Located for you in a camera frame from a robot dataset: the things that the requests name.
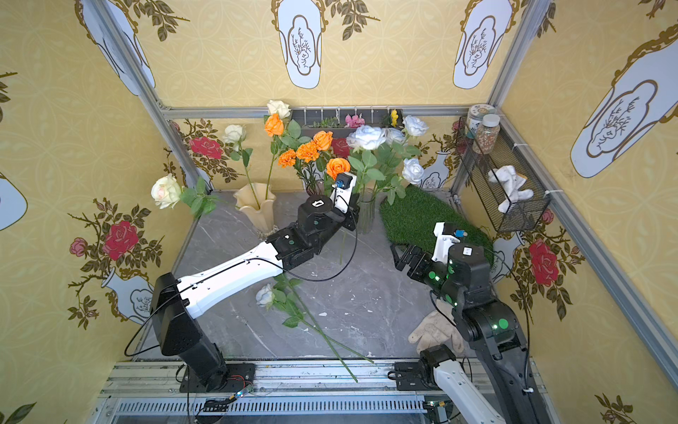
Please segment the orange rose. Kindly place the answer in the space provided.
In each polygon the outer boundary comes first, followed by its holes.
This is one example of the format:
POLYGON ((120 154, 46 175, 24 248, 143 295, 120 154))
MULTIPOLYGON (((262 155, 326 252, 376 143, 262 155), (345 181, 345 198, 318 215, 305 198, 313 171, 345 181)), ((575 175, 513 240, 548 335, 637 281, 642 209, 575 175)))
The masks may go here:
POLYGON ((325 180, 336 181, 337 176, 342 173, 350 172, 351 164, 350 162, 341 157, 332 158, 328 161, 326 165, 326 178, 325 180))
POLYGON ((267 117, 264 125, 265 133, 271 138, 270 151, 273 155, 268 172, 268 182, 271 180, 273 166, 293 168, 300 180, 307 182, 304 169, 307 162, 298 158, 298 149, 308 144, 312 139, 303 136, 300 124, 293 119, 283 119, 278 113, 267 117))
POLYGON ((325 171, 329 176, 328 165, 332 159, 332 132, 317 132, 310 142, 310 161, 315 164, 318 171, 325 171))

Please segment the orange marigold flower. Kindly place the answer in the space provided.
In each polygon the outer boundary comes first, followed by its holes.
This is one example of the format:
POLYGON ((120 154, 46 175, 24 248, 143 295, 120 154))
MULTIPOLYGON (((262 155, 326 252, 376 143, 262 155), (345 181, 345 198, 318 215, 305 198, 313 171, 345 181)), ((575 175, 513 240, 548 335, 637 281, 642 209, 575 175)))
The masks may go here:
POLYGON ((297 162, 297 152, 293 149, 289 149, 282 153, 278 158, 278 165, 281 168, 293 167, 297 162))

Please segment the pale blue white rose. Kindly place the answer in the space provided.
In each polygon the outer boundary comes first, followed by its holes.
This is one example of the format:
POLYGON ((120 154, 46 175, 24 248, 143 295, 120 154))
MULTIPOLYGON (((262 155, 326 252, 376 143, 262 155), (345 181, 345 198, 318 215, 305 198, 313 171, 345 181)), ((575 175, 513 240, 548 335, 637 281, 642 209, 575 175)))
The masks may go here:
POLYGON ((388 155, 384 164, 385 175, 387 176, 387 183, 384 192, 387 194, 389 204, 393 204, 395 198, 402 192, 402 176, 400 174, 401 165, 406 159, 406 136, 400 130, 395 128, 386 129, 386 147, 388 148, 388 155))

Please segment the cream white rose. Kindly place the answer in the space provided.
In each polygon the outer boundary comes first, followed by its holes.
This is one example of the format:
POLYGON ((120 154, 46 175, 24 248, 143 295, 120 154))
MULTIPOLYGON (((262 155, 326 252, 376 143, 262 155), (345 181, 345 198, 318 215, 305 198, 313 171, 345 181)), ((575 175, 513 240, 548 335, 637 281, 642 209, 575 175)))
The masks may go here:
POLYGON ((244 146, 246 140, 246 130, 243 125, 228 125, 224 130, 224 141, 230 149, 229 158, 233 161, 242 162, 245 170, 245 177, 254 198, 256 208, 261 207, 259 197, 256 193, 254 182, 250 176, 250 162, 254 150, 244 146))
POLYGON ((211 194, 204 179, 200 179, 195 187, 184 187, 172 174, 159 178, 154 183, 151 197, 160 210, 175 208, 179 203, 185 204, 190 208, 194 220, 216 211, 221 201, 216 195, 211 194))
POLYGON ((268 116, 264 124, 264 131, 271 138, 270 152, 272 159, 268 168, 267 188, 270 188, 274 162, 282 154, 285 126, 291 116, 291 107, 286 102, 269 100, 267 103, 268 116))

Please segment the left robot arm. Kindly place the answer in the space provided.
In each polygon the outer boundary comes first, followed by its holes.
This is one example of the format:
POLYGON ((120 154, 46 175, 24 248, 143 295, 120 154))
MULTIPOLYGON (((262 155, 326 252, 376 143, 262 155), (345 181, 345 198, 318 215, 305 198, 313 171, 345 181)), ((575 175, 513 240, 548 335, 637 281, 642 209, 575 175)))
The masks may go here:
POLYGON ((176 278, 158 277, 149 322, 164 356, 178 356, 208 391, 232 378, 222 353, 205 335, 198 318, 219 302, 314 259, 341 228, 358 223, 358 196, 339 189, 314 195, 299 206, 298 218, 257 247, 209 270, 176 278))

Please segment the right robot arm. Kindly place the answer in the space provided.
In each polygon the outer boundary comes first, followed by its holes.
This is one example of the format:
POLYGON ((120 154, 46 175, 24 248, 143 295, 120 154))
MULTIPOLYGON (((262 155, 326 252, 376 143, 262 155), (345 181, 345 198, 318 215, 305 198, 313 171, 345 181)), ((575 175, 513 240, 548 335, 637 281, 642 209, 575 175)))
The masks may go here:
POLYGON ((421 378, 443 390, 469 423, 549 423, 529 364, 530 345, 513 310, 499 300, 490 281, 482 247, 460 242, 443 260, 414 245, 390 247, 395 267, 429 287, 436 300, 451 307, 457 330, 475 351, 501 409, 471 386, 450 348, 436 346, 420 355, 421 378))

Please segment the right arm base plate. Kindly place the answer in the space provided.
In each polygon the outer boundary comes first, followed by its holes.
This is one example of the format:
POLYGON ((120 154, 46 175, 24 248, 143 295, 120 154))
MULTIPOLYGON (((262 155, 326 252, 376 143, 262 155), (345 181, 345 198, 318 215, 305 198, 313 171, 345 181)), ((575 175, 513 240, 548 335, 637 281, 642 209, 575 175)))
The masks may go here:
POLYGON ((399 391, 439 390, 420 362, 397 362, 387 378, 395 382, 399 391))

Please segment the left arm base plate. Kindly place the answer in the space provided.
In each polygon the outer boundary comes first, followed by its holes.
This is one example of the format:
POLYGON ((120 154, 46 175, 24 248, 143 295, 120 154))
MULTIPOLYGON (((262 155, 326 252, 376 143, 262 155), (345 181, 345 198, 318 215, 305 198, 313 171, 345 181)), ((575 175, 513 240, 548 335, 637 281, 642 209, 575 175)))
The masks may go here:
POLYGON ((252 383, 255 371, 256 365, 254 363, 227 363, 224 373, 211 376, 206 382, 203 382, 189 367, 181 380, 179 392, 185 394, 235 393, 252 383))

